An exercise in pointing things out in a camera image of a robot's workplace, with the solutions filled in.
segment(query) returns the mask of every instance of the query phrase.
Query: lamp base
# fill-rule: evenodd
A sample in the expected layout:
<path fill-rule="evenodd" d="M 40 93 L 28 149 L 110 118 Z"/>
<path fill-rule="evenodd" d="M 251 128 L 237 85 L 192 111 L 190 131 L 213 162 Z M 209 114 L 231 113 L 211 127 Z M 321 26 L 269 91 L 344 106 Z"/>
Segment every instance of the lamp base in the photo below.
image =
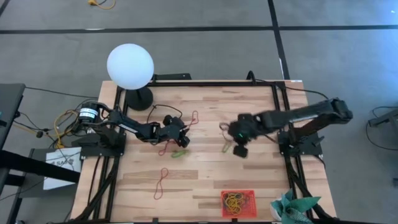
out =
<path fill-rule="evenodd" d="M 154 102 L 154 95 L 148 87 L 142 87 L 138 90 L 126 91 L 126 103 L 128 107 L 136 111 L 148 109 Z"/>

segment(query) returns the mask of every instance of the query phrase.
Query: red plastic basket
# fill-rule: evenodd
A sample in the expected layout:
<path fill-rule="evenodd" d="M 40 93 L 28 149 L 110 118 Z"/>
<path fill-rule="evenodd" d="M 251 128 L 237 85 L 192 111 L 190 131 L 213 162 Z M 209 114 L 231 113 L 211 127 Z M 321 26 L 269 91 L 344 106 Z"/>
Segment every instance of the red plastic basket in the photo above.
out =
<path fill-rule="evenodd" d="M 233 205 L 227 206 L 227 200 L 233 200 Z M 253 190 L 223 190 L 221 191 L 221 210 L 223 218 L 256 218 L 257 207 Z"/>

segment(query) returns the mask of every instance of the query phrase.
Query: wooden table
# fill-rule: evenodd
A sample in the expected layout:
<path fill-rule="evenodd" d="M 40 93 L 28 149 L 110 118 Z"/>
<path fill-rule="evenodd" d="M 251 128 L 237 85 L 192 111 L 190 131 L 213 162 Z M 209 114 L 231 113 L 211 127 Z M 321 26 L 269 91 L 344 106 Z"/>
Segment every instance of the wooden table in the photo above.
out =
<path fill-rule="evenodd" d="M 285 83 L 290 87 L 303 88 L 302 82 Z M 197 110 L 199 123 L 193 125 L 188 132 L 191 142 L 187 149 L 190 152 L 177 159 L 170 156 L 174 149 L 178 149 L 176 145 L 169 145 L 167 153 L 159 156 L 158 151 L 164 148 L 165 143 L 152 146 L 137 140 L 131 133 L 127 134 L 126 152 L 120 160 L 111 221 L 151 222 L 154 217 L 159 218 L 160 222 L 230 221 L 221 217 L 220 192 L 228 189 L 253 189 L 256 194 L 257 218 L 252 221 L 272 221 L 270 202 L 289 189 L 284 158 L 279 154 L 278 145 L 260 138 L 248 144 L 247 159 L 233 155 L 231 149 L 224 154 L 221 149 L 225 140 L 218 127 L 220 122 L 236 120 L 239 113 L 274 110 L 271 88 L 180 86 L 152 87 L 151 90 L 154 104 L 178 108 L 183 112 L 185 124 L 191 121 L 192 112 Z M 116 85 L 113 82 L 103 82 L 99 102 L 112 108 L 115 93 Z M 292 109 L 307 105 L 305 92 L 287 90 L 287 93 Z M 279 96 L 279 99 L 283 108 L 282 97 Z M 145 123 L 149 110 L 129 110 L 127 114 Z M 178 115 L 171 109 L 159 107 L 154 110 L 150 120 L 161 123 L 167 114 Z M 77 217 L 87 205 L 96 160 L 93 157 L 84 161 L 71 218 Z M 320 205 L 327 213 L 335 216 L 323 164 L 313 156 L 302 156 L 302 160 L 309 191 L 314 196 L 321 196 Z M 96 172 L 92 195 L 98 188 L 101 163 L 102 161 Z M 163 167 L 168 168 L 169 176 L 162 181 L 163 197 L 154 200 L 156 183 Z M 100 218 L 104 217 L 107 198 L 106 192 Z"/>

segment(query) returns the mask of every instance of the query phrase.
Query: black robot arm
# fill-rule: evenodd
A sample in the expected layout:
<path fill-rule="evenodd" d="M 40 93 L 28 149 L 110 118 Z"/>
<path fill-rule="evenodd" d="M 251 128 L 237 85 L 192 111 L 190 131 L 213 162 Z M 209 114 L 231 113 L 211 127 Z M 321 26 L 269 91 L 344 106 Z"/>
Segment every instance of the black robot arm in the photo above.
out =
<path fill-rule="evenodd" d="M 344 101 L 337 98 L 321 101 L 317 104 L 289 111 L 264 111 L 258 114 L 239 114 L 238 120 L 229 124 L 228 134 L 238 144 L 234 153 L 246 157 L 247 149 L 244 147 L 258 136 L 273 133 L 289 123 L 307 119 L 311 122 L 295 128 L 295 138 L 301 139 L 309 136 L 329 124 L 346 124 L 353 118 L 352 112 Z"/>
<path fill-rule="evenodd" d="M 103 117 L 104 112 L 108 113 L 105 118 Z M 119 109 L 112 110 L 103 103 L 89 102 L 82 106 L 78 119 L 81 125 L 93 128 L 97 134 L 102 135 L 105 138 L 104 142 L 109 141 L 112 138 L 111 135 L 115 132 L 108 126 L 124 128 L 134 133 L 139 140 L 153 145 L 172 139 L 178 146 L 187 147 L 190 142 L 189 138 L 186 137 L 189 129 L 186 128 L 184 122 L 180 118 L 170 115 L 164 118 L 164 127 L 161 128 L 158 122 L 141 124 L 123 115 Z"/>

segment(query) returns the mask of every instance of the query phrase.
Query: white globe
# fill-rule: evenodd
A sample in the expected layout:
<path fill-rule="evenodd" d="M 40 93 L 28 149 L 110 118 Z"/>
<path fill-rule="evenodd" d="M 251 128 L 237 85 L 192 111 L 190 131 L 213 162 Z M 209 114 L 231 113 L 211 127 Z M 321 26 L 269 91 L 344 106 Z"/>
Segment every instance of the white globe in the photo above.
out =
<path fill-rule="evenodd" d="M 122 44 L 113 49 L 106 68 L 111 79 L 126 90 L 144 87 L 154 75 L 152 57 L 136 44 Z"/>

